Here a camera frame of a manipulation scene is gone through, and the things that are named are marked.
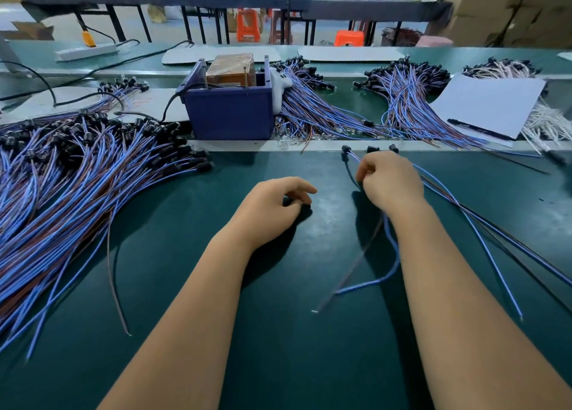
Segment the power strip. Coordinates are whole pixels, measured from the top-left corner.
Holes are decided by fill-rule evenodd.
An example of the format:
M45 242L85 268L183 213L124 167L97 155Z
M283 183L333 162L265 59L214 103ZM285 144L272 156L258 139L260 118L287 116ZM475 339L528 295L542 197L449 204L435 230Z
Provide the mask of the power strip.
M113 43L106 43L96 47L75 47L73 49L59 50L55 53L55 59L66 62L68 60L82 60L115 52L117 52L117 46Z

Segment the blue plastic bin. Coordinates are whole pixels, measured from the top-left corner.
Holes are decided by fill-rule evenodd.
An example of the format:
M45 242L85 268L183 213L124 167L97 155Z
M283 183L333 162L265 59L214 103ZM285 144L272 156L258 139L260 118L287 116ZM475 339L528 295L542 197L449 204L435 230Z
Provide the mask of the blue plastic bin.
M268 56L256 86L206 88L206 63L199 60L177 88L186 107L195 139L204 141L258 141L270 139L274 128L272 82Z

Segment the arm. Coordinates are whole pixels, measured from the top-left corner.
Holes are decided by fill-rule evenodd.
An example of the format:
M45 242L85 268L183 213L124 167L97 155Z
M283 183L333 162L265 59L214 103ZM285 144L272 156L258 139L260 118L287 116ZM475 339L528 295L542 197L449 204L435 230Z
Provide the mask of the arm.
M568 409L572 391L469 267L412 164L368 154L356 180L391 219L425 377L439 410Z
M211 240L189 279L98 410L215 410L223 387L240 286L251 254L310 204L310 183L259 183ZM293 203L282 206L284 196Z

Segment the concrete floor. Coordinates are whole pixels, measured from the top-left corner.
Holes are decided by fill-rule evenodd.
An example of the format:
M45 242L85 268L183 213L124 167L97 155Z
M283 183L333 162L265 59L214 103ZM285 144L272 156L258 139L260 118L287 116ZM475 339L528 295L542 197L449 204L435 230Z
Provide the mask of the concrete floor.
M164 24L154 24L148 14L147 6L143 6L143 12L145 15L145 20L149 28L149 33L152 40L155 41L166 41L171 43L177 43L186 38L185 26L182 20L182 15L180 13L179 7L168 7L167 17L168 20ZM117 16L121 23L121 27L125 32L126 38L135 38L141 42L147 41L145 36L145 31L141 24L139 14L135 7L116 7ZM113 29L111 20L109 16L93 16L84 15L83 19L87 26L97 29L101 32L109 34L113 38L117 39L117 34ZM224 22L221 18L221 33L223 36L223 43L225 43L224 36ZM67 40L67 41L82 41L81 38L81 28L78 24L75 16L73 14L62 15L50 17L43 21L46 25L54 25L54 39L56 40ZM203 19L205 38L207 44L217 44L216 27L215 20L210 18ZM374 45L378 46L381 44L381 32L386 26L395 26L396 23L378 23L376 25L376 36L374 39ZM193 41L197 44L202 43L201 32L198 26L198 19L196 17L189 17L190 33ZM340 29L347 29L348 22L342 21L325 21L320 20L316 24L316 35L315 35L315 45L333 45L333 41L336 36L336 32ZM404 23L404 27L409 27L411 29L418 29L420 31L425 30L426 24L416 24L416 23ZM270 21L266 20L264 24L264 31L261 35L261 44L268 44L268 36L270 30ZM305 24L302 23L292 23L292 38L293 44L303 45L304 44L304 31ZM109 42L109 39L92 32L93 38L96 42ZM231 44L237 44L236 34L230 33Z

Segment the hand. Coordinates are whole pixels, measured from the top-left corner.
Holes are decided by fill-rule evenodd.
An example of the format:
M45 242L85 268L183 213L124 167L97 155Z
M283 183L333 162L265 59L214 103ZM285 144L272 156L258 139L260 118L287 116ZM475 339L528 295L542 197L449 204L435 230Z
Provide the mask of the hand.
M302 204L312 203L308 193L317 191L299 177L263 181L244 198L227 227L254 251L286 231L300 214ZM287 207L282 205L284 196L293 199Z
M402 209L425 203L423 183L413 164L393 151L367 154L360 162L356 181L371 202L392 217Z

